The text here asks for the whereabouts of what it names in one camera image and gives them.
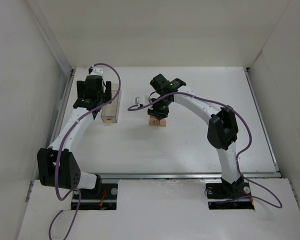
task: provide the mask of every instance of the white panel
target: white panel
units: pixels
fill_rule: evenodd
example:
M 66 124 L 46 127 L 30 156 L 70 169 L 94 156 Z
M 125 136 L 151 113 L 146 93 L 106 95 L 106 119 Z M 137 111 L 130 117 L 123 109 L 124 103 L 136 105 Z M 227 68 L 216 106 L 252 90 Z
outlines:
M 251 68 L 277 162 L 300 205 L 300 0 L 292 0 Z
M 289 1 L 37 0 L 72 67 L 249 67 Z
M 117 67 L 122 79 L 118 123 L 103 123 L 100 115 L 87 128 L 73 153 L 88 173 L 220 173 L 217 151 L 207 140 L 206 123 L 185 107 L 169 106 L 167 127 L 149 126 L 147 110 L 128 112 L 135 97 L 153 92 L 150 81 L 158 74 L 180 78 L 204 98 L 235 108 L 251 128 L 253 143 L 240 160 L 244 172 L 275 172 L 260 119 L 242 67 Z M 77 68 L 64 122 L 77 99 L 76 82 L 84 81 L 87 68 Z M 110 69 L 106 81 L 116 83 Z M 236 149 L 248 144 L 248 134 L 238 120 Z
M 27 3 L 0 0 L 0 240 L 13 240 L 61 72 Z
M 287 179 L 258 179 L 280 198 L 282 209 L 254 202 L 255 210 L 209 210 L 203 180 L 121 180 L 117 210 L 80 211 L 68 240 L 300 240 L 300 212 Z M 253 195 L 275 203 L 251 185 Z M 35 182 L 18 240 L 46 240 L 58 210 L 55 190 Z M 63 239 L 74 211 L 63 212 L 52 227 Z

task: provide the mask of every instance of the wooden block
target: wooden block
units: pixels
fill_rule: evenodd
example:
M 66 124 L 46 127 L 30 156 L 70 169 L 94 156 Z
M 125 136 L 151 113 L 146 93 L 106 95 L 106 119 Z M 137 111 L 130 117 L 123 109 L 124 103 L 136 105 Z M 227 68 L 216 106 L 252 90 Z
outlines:
M 149 125 L 150 126 L 165 127 L 167 125 L 167 123 L 166 123 L 166 120 L 164 118 L 161 119 L 161 120 L 158 120 L 156 117 L 150 116 Z

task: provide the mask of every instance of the white wall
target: white wall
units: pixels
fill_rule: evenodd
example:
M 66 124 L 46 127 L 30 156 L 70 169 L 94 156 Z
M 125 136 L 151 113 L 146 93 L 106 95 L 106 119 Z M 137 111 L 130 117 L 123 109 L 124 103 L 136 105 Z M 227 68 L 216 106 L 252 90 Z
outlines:
M 300 0 L 291 0 L 249 72 L 282 175 L 300 207 Z
M 0 240 L 17 236 L 60 78 L 26 1 L 0 0 Z
M 37 1 L 72 67 L 250 67 L 290 0 Z

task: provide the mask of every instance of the screw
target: screw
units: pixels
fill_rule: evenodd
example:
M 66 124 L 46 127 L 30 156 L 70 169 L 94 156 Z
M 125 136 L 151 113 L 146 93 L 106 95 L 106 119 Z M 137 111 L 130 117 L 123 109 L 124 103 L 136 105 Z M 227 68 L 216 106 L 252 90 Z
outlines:
M 214 192 L 212 191 L 212 187 L 208 187 L 207 189 L 206 189 L 206 193 L 207 194 L 213 194 Z
M 117 195 L 117 193 L 118 193 L 118 189 L 116 189 L 115 187 L 111 189 L 112 195 Z
M 244 191 L 246 194 L 251 193 L 250 187 L 248 187 L 248 186 L 245 186 L 245 187 L 243 188 L 243 191 Z

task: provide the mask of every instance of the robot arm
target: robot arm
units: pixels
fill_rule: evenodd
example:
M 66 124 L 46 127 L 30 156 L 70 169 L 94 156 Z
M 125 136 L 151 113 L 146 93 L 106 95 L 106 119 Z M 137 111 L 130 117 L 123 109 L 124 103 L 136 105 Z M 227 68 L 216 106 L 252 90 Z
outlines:
M 44 186 L 55 186 L 55 169 L 59 148 L 64 141 L 58 174 L 59 187 L 63 189 L 88 189 L 98 193 L 101 190 L 101 178 L 97 174 L 81 171 L 73 152 L 76 150 L 87 127 L 94 121 L 99 111 L 87 114 L 90 110 L 111 99 L 111 82 L 106 82 L 104 90 L 103 70 L 94 67 L 89 70 L 85 81 L 77 81 L 77 100 L 71 116 L 59 136 L 48 148 L 41 148 L 37 153 L 40 182 Z
M 237 140 L 238 125 L 231 107 L 220 107 L 217 104 L 195 99 L 193 96 L 200 96 L 178 78 L 168 81 L 163 75 L 159 74 L 151 80 L 150 84 L 161 97 L 173 92 L 192 95 L 169 95 L 154 103 L 152 108 L 148 109 L 148 114 L 158 120 L 166 118 L 169 114 L 169 104 L 175 102 L 198 115 L 208 125 L 207 139 L 218 153 L 223 189 L 229 196 L 233 196 L 233 193 L 239 189 L 244 180 L 237 169 L 235 142 Z M 144 105 L 142 102 L 148 98 L 140 99 L 142 98 L 136 98 L 136 104 Z

